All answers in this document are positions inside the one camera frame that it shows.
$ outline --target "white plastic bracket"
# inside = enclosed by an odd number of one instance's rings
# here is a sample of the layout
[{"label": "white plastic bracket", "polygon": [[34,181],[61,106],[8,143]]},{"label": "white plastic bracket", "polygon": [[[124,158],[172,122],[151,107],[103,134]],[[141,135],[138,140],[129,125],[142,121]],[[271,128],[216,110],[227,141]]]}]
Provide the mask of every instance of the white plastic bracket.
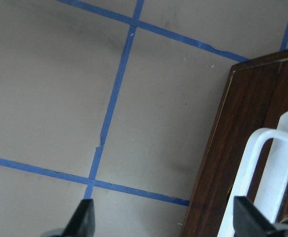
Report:
[{"label": "white plastic bracket", "polygon": [[246,196],[264,143],[273,138],[254,205],[275,222],[288,184],[288,112],[277,129],[260,128],[248,139],[217,237],[233,237],[234,196]]}]

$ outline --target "dark wooden cabinet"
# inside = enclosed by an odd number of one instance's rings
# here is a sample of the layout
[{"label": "dark wooden cabinet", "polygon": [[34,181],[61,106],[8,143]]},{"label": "dark wooden cabinet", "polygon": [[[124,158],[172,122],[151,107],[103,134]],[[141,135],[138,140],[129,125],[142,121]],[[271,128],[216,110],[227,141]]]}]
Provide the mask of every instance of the dark wooden cabinet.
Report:
[{"label": "dark wooden cabinet", "polygon": [[[234,65],[222,96],[181,237],[216,237],[249,136],[276,128],[288,111],[288,50]],[[249,197],[257,190],[271,142],[264,146]],[[288,216],[288,188],[278,220]]]}]

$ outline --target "gray floor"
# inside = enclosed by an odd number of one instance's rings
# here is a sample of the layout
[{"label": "gray floor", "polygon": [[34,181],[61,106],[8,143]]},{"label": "gray floor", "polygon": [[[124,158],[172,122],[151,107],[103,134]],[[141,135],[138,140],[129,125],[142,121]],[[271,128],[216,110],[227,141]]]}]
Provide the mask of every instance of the gray floor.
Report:
[{"label": "gray floor", "polygon": [[0,0],[0,237],[91,193],[95,237],[176,237],[229,69],[288,48],[288,0],[85,2]]}]

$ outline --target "wood grain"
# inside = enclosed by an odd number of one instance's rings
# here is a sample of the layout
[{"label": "wood grain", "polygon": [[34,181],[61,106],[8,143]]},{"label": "wood grain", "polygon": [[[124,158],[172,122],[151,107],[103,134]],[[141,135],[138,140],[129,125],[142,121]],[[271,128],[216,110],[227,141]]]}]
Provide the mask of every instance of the wood grain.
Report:
[{"label": "wood grain", "polygon": [[263,124],[279,66],[277,63],[232,72],[199,171],[182,237],[217,235],[228,190],[247,139]]},{"label": "wood grain", "polygon": [[[288,111],[288,50],[234,65],[198,173],[181,237],[216,237],[249,136]],[[259,158],[253,199],[271,142]],[[288,192],[279,218],[288,215]]]}]

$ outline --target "white plastic handle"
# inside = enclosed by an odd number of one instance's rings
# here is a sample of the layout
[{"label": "white plastic handle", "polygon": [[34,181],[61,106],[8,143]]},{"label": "white plastic handle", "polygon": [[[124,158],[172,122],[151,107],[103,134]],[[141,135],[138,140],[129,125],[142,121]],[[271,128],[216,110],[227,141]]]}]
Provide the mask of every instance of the white plastic handle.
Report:
[{"label": "white plastic handle", "polygon": [[260,180],[254,205],[274,222],[288,184],[288,112],[279,120],[277,129],[260,128],[248,139],[235,182],[218,232],[218,237],[233,237],[234,196],[246,196],[264,143],[274,138]]}]

